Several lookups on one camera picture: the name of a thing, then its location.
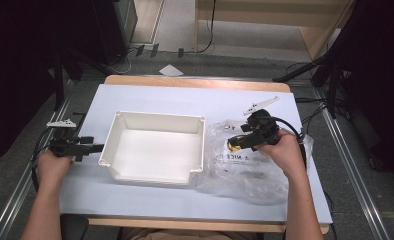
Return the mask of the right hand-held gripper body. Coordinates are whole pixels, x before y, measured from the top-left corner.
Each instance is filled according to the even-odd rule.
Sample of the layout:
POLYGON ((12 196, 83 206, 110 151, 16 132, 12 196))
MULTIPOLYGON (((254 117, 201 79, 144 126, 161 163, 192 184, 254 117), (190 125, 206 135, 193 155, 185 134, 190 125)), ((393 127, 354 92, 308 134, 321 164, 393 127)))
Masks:
POLYGON ((279 142, 277 133, 279 130, 276 120, 269 114, 265 107, 278 101, 279 97, 253 103, 251 107, 243 112, 248 115, 247 122, 251 126, 250 134, 246 135, 251 143, 256 146, 259 144, 275 145, 279 142))

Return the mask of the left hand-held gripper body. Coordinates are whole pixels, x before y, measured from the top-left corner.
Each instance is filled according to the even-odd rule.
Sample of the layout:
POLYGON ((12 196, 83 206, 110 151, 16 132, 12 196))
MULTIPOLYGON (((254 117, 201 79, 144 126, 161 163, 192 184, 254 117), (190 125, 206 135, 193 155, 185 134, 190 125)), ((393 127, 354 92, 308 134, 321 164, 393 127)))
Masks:
POLYGON ((85 154, 86 146, 92 144, 80 144, 78 135, 79 126, 70 119, 49 122, 47 126, 53 129, 49 149, 58 157, 74 157, 81 162, 85 154))

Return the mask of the yellow black object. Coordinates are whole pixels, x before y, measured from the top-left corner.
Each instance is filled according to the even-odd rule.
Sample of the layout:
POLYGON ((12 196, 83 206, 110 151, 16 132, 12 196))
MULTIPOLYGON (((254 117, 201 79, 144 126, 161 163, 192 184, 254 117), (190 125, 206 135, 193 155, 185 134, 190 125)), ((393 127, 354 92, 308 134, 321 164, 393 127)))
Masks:
POLYGON ((241 149, 240 139, 241 139, 240 136, 234 136, 229 138, 227 140, 228 149, 233 152, 240 150, 241 149))

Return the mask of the clear plastic bag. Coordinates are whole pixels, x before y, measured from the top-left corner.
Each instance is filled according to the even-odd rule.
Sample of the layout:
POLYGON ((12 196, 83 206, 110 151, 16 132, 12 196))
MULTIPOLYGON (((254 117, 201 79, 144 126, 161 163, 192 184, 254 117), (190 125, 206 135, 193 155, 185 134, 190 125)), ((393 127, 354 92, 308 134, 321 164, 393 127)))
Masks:
POLYGON ((250 148, 229 149, 228 140, 243 134, 242 124, 225 120, 206 128, 204 170, 197 178, 196 189, 256 205, 286 202, 288 179, 270 156, 250 148))

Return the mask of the person's left hand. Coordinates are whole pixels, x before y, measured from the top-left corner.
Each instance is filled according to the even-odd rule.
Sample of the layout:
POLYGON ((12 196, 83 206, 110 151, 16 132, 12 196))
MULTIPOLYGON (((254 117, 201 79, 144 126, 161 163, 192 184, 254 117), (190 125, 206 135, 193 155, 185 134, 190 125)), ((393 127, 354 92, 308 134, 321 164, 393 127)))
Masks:
POLYGON ((70 156, 57 157, 50 150, 41 153, 38 159, 39 189, 59 189, 72 165, 70 156))

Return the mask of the person's right hand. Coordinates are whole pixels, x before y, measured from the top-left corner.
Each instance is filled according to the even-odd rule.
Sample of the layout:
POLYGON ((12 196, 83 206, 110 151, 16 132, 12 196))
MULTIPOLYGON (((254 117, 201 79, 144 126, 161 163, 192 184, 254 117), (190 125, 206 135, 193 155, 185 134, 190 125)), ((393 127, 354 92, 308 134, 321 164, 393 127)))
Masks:
POLYGON ((302 179, 306 170, 296 137, 284 130, 279 130, 278 136, 280 140, 277 144, 260 144, 256 149, 271 157, 288 178, 302 179))

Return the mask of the white plastic tray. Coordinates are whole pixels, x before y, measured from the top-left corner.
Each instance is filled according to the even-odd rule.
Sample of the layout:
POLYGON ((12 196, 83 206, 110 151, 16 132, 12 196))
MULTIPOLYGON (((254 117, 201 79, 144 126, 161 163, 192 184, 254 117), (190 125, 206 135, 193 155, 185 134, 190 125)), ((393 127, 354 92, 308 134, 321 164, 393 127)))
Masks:
POLYGON ((115 113, 98 164, 118 182, 188 185, 204 170, 205 118, 115 113))

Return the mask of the black metal stand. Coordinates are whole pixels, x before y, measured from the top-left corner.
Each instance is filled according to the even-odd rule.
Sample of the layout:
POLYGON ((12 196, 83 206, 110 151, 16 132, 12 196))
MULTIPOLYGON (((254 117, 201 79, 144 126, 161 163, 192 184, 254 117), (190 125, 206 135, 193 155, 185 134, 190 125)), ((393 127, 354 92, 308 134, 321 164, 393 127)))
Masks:
POLYGON ((54 110, 58 111, 64 102, 63 71, 66 71, 72 80, 80 80, 83 72, 77 63, 75 52, 69 48, 59 48, 55 51, 53 70, 55 81, 54 110))

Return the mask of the black tripod stand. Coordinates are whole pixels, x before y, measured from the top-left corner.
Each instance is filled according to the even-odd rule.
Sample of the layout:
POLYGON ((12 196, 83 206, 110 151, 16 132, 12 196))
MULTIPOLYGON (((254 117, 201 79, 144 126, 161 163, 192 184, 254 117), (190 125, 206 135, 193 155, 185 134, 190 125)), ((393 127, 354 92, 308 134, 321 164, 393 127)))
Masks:
POLYGON ((313 87, 318 88, 322 87, 326 81, 329 81, 326 99, 327 111, 333 119, 336 119, 335 103, 340 77, 340 68, 336 63, 335 56, 333 54, 327 52, 321 57, 309 63, 305 63, 302 67, 299 67, 290 73, 286 73, 284 76, 273 78, 272 81, 276 83, 286 83, 314 68, 316 68, 316 72, 311 78, 311 84, 313 87))

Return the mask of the white paper sheet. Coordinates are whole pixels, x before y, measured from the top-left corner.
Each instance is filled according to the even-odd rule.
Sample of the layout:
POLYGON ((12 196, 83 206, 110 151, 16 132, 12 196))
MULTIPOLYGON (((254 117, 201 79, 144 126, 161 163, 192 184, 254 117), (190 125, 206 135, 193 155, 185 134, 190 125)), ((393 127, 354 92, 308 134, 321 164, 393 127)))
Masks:
POLYGON ((162 68, 160 70, 160 73, 164 76, 169 76, 169 77, 177 77, 183 75, 182 71, 172 66, 171 64, 166 65, 164 68, 162 68))

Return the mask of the light wooden furniture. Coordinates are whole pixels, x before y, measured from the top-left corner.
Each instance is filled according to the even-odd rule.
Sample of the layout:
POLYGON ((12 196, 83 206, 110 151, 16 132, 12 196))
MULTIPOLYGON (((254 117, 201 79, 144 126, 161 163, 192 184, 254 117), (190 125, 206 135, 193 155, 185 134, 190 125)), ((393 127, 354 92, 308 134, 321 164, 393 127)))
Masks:
POLYGON ((194 47, 198 23, 214 20, 297 26, 312 60, 320 57, 337 29, 342 28, 356 0, 194 0, 194 47))

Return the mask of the black cabinet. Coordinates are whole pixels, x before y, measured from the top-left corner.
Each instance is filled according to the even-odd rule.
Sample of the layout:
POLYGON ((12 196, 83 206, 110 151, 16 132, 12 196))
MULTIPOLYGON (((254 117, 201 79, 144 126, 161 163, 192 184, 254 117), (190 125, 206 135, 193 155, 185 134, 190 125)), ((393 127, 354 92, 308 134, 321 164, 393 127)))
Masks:
POLYGON ((102 41, 102 61, 114 64, 126 55, 138 16, 134 0, 92 0, 98 36, 102 41))

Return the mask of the metal floor rail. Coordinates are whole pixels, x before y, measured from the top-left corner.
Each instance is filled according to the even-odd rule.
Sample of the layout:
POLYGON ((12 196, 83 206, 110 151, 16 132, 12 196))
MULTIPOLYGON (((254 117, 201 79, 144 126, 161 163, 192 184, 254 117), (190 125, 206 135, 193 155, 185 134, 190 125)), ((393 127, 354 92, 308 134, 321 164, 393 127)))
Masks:
POLYGON ((392 240, 380 211, 357 166, 349 141, 346 139, 346 135, 343 132, 342 121, 338 118, 333 118, 333 115, 327 109, 322 111, 322 116, 338 150, 341 162, 348 175, 363 215, 369 225, 373 239, 392 240))
POLYGON ((20 237, 35 198, 30 165, 35 144, 46 124, 62 119, 68 106, 69 101, 65 101, 54 111, 49 99, 0 158, 0 240, 20 237))

